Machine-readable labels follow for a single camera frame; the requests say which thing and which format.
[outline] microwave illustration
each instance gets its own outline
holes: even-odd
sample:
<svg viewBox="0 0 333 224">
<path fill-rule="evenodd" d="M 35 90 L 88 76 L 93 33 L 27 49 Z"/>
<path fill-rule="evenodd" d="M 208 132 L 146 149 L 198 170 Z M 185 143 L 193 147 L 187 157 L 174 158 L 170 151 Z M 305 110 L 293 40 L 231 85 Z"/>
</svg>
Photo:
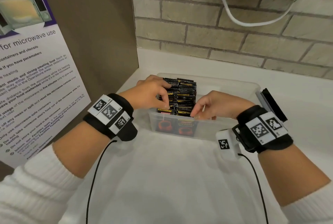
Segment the microwave illustration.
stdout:
<svg viewBox="0 0 333 224">
<path fill-rule="evenodd" d="M 52 20 L 43 0 L 0 0 L 0 36 Z"/>
</svg>

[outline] white sleeve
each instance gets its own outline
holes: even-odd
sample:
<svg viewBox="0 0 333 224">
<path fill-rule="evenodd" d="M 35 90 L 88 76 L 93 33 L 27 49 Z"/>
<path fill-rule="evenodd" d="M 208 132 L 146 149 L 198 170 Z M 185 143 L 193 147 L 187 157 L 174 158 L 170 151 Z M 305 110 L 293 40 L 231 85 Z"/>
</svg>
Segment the white sleeve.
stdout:
<svg viewBox="0 0 333 224">
<path fill-rule="evenodd" d="M 58 223 L 81 181 L 48 146 L 0 182 L 1 224 Z"/>
<path fill-rule="evenodd" d="M 282 207 L 282 211 L 292 224 L 333 224 L 333 182 L 290 205 Z"/>
</svg>

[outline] translucent storage box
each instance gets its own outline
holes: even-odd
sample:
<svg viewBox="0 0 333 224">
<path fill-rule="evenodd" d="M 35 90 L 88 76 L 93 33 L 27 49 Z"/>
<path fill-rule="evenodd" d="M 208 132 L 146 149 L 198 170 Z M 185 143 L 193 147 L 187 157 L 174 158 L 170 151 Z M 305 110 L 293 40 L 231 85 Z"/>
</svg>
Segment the translucent storage box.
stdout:
<svg viewBox="0 0 333 224">
<path fill-rule="evenodd" d="M 210 91 L 219 91 L 242 97 L 260 105 L 255 94 L 256 91 L 260 91 L 260 86 L 256 83 L 168 73 L 159 73 L 157 76 L 194 80 L 197 83 L 196 100 Z M 156 109 L 149 110 L 149 117 L 152 131 L 207 140 L 214 140 L 217 131 L 237 125 L 237 121 L 230 118 L 218 117 L 216 120 L 195 120 L 191 117 L 157 113 Z"/>
</svg>

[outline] paper sign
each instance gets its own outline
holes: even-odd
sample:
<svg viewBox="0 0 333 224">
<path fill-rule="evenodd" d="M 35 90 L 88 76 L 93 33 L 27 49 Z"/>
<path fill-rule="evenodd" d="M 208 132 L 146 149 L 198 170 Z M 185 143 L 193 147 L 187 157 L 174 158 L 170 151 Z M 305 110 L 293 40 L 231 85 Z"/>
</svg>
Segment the paper sign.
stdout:
<svg viewBox="0 0 333 224">
<path fill-rule="evenodd" d="M 0 160 L 25 163 L 89 103 L 47 0 L 0 0 Z"/>
</svg>

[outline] brick wall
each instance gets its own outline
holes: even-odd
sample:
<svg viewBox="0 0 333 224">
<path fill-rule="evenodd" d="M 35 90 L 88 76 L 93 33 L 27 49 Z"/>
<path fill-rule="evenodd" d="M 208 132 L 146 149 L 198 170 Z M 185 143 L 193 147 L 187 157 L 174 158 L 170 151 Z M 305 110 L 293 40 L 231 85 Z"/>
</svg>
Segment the brick wall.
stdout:
<svg viewBox="0 0 333 224">
<path fill-rule="evenodd" d="M 227 0 L 243 22 L 277 18 L 291 0 Z M 333 0 L 298 0 L 274 24 L 242 27 L 221 0 L 133 0 L 137 44 L 272 70 L 333 79 Z"/>
</svg>

